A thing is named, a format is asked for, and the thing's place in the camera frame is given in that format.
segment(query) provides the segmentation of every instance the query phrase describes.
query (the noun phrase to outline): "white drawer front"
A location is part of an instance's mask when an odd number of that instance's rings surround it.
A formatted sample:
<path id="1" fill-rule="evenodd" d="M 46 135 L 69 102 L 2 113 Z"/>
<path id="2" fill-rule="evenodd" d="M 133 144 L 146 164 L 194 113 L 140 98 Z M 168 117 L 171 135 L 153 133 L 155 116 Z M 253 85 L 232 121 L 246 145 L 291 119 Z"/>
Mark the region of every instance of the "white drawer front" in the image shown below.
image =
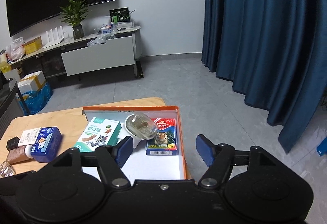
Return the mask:
<path id="1" fill-rule="evenodd" d="M 133 65 L 132 36 L 107 40 L 105 44 L 62 53 L 68 76 L 116 66 Z"/>

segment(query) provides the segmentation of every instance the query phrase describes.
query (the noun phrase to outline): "tiger picture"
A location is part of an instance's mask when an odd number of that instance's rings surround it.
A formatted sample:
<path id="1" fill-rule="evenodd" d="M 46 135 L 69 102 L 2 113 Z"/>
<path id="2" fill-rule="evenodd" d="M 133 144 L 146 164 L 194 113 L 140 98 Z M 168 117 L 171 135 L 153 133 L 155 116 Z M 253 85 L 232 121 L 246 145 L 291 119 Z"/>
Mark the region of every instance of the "tiger picture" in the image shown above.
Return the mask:
<path id="1" fill-rule="evenodd" d="M 155 144 L 158 144 L 161 147 L 167 147 L 167 145 L 168 145 L 167 132 L 164 132 L 164 133 L 158 132 L 155 138 L 156 138 Z"/>

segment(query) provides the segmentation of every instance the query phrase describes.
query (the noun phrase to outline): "vase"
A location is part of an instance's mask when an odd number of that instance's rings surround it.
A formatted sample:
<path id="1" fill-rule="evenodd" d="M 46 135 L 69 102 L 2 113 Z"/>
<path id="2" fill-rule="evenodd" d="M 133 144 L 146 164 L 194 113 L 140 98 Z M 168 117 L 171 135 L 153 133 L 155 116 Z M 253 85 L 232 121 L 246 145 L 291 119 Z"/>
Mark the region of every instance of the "vase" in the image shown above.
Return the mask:
<path id="1" fill-rule="evenodd" d="M 84 31 L 82 29 L 82 25 L 73 27 L 73 30 L 74 30 L 74 32 L 73 32 L 74 40 L 84 37 Z"/>

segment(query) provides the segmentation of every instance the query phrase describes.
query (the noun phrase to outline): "curtain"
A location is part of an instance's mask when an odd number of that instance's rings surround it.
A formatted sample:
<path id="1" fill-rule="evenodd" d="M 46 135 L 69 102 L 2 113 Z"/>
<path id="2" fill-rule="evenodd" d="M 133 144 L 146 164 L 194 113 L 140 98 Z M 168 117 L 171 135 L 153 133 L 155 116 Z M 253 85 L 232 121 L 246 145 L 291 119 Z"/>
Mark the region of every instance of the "curtain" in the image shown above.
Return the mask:
<path id="1" fill-rule="evenodd" d="M 327 84 L 327 0 L 206 0 L 202 62 L 284 126 L 288 153 Z"/>

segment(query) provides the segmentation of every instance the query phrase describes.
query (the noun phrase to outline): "screw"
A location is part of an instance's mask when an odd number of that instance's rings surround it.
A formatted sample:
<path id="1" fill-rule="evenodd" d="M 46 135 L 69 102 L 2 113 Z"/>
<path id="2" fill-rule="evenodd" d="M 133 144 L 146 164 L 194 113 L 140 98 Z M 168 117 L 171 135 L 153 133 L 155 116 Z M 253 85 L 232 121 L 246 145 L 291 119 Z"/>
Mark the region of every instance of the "screw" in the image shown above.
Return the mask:
<path id="1" fill-rule="evenodd" d="M 161 190 L 167 190 L 169 188 L 169 186 L 167 184 L 163 184 L 160 186 Z"/>
<path id="2" fill-rule="evenodd" d="M 213 187 L 217 184 L 217 181 L 213 178 L 205 178 L 201 181 L 201 184 L 205 187 Z"/>
<path id="3" fill-rule="evenodd" d="M 124 178 L 118 178 L 118 179 L 114 179 L 112 181 L 112 185 L 116 186 L 116 187 L 123 187 L 123 186 L 125 186 L 127 184 L 128 184 L 128 181 L 126 179 L 124 179 Z"/>

